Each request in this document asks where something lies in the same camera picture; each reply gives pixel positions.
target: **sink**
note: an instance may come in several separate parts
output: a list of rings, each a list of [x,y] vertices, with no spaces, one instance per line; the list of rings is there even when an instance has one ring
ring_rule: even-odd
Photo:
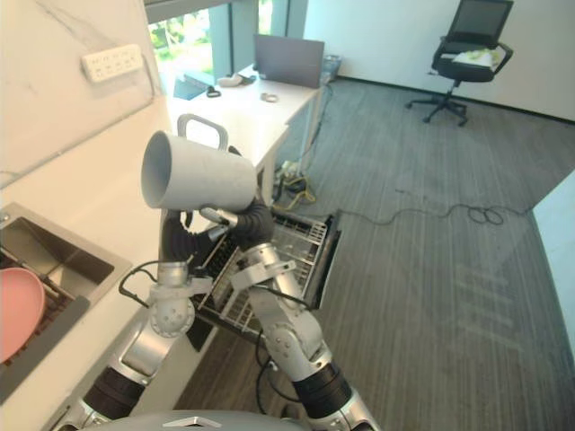
[[[26,345],[0,364],[0,404],[125,274],[131,264],[18,204],[0,210],[0,268],[23,267],[46,306]]]
[[[30,210],[0,212],[1,265],[36,273],[50,295],[83,296],[93,305],[130,267],[129,262]]]

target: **black cable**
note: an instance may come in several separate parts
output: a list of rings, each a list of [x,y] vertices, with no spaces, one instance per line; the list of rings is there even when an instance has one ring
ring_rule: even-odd
[[[137,296],[136,294],[130,292],[128,289],[126,289],[124,287],[124,284],[126,283],[126,280],[128,280],[128,278],[132,277],[134,274],[136,274],[137,272],[145,272],[147,273],[153,280],[155,280],[154,276],[152,276],[152,274],[150,274],[148,271],[146,271],[145,269],[143,269],[143,267],[147,267],[148,265],[153,265],[155,263],[160,263],[160,260],[149,260],[148,262],[144,262],[140,265],[138,265],[137,267],[132,268],[119,282],[118,285],[118,292],[120,295],[124,295],[130,299],[133,299],[134,301],[136,301],[137,303],[139,303],[140,305],[142,305],[143,307],[146,308],[150,308],[150,306],[145,303],[144,301],[142,301],[139,296]]]
[[[255,342],[255,362],[257,362],[260,367],[262,367],[264,364],[264,362],[260,359],[260,343],[262,334],[263,330],[260,330],[260,332],[258,332],[258,339]]]
[[[254,287],[261,289],[261,290],[266,290],[275,296],[280,296],[282,298],[289,299],[289,300],[293,301],[294,303],[299,303],[299,304],[303,305],[305,307],[305,309],[308,311],[312,310],[306,301],[303,301],[299,298],[296,298],[295,296],[284,294],[283,292],[280,292],[279,290],[274,290],[274,289],[271,289],[271,288],[264,286],[264,285],[253,285],[251,288],[254,288]]]
[[[150,280],[152,280],[154,283],[157,283],[157,282],[158,282],[157,278],[154,277],[154,276],[152,275],[152,273],[151,273],[150,271],[148,271],[147,269],[143,269],[143,268],[142,268],[142,269],[140,269],[138,272],[143,272],[144,274],[147,274],[147,276],[150,277]]]
[[[260,393],[261,378],[263,377],[263,374],[265,373],[266,368],[268,367],[268,364],[270,363],[270,361],[271,361],[271,357],[268,357],[268,360],[260,368],[260,372],[258,373],[258,378],[255,381],[255,401],[258,403],[258,409],[260,410],[260,413],[262,415],[267,415],[268,413],[266,412],[266,409],[263,407],[263,404],[261,403],[261,393]]]
[[[451,216],[451,214],[454,212],[455,209],[457,208],[466,208],[467,209],[467,217],[469,217],[470,220],[472,220],[474,223],[477,224],[492,224],[492,225],[502,225],[504,223],[504,218],[503,215],[500,213],[500,211],[507,211],[515,216],[525,216],[529,211],[531,211],[531,209],[533,209],[532,207],[528,207],[527,209],[520,211],[520,210],[516,210],[514,208],[511,207],[504,207],[504,206],[499,206],[499,205],[494,205],[494,206],[490,206],[490,207],[478,207],[478,206],[473,206],[473,205],[467,205],[467,204],[454,204],[451,207],[449,207],[446,211],[446,213],[444,214],[438,214],[438,213],[434,213],[425,209],[419,209],[419,208],[403,208],[400,209],[399,211],[396,211],[389,219],[387,220],[374,220],[373,218],[361,214],[361,213],[357,213],[355,211],[349,211],[347,209],[343,209],[343,208],[338,208],[336,210],[336,212],[342,213],[342,214],[347,214],[349,216],[356,216],[359,218],[363,218],[364,220],[367,220],[369,223],[374,224],[376,226],[388,226],[390,224],[392,224],[395,219],[400,216],[401,214],[404,213],[416,213],[416,214],[423,214],[424,216],[431,216],[431,217],[435,217],[438,219],[443,219],[443,218],[448,218]],[[309,217],[327,217],[330,216],[332,214],[328,213],[328,214],[302,214],[302,216],[309,216]]]
[[[271,380],[270,373],[267,373],[266,377],[268,378],[268,383],[270,384],[271,389],[273,389],[274,392],[276,392],[281,398],[283,398],[284,400],[292,401],[292,402],[302,402],[299,398],[290,397],[289,395],[286,395],[286,393],[282,392],[278,388],[278,386],[276,386],[276,384]]]

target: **office chair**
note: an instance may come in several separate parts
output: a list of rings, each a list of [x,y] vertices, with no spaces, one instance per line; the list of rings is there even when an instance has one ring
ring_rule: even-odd
[[[492,81],[493,77],[511,59],[513,50],[499,42],[499,37],[512,5],[513,2],[505,0],[461,0],[449,33],[441,38],[431,65],[438,75],[454,80],[451,89],[444,96],[410,101],[405,107],[410,109],[413,103],[436,105],[435,109],[423,119],[424,123],[429,123],[431,117],[440,110],[448,110],[461,119],[459,126],[463,126],[467,122],[465,115],[467,107],[451,100],[453,90],[461,82],[488,83]],[[495,49],[496,47],[501,47],[505,51],[505,57],[495,70],[488,66],[452,61],[461,52],[485,48]]]

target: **pink plate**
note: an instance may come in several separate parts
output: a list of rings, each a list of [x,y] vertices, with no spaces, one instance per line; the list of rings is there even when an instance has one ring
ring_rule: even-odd
[[[46,294],[36,275],[24,268],[0,270],[0,363],[22,347],[44,313]]]

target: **marble wall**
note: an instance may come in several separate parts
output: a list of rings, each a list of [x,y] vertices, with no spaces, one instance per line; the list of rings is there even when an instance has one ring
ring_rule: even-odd
[[[142,0],[4,0],[0,20],[0,184],[160,93]],[[99,84],[88,81],[83,55],[129,43],[141,47],[147,67]]]

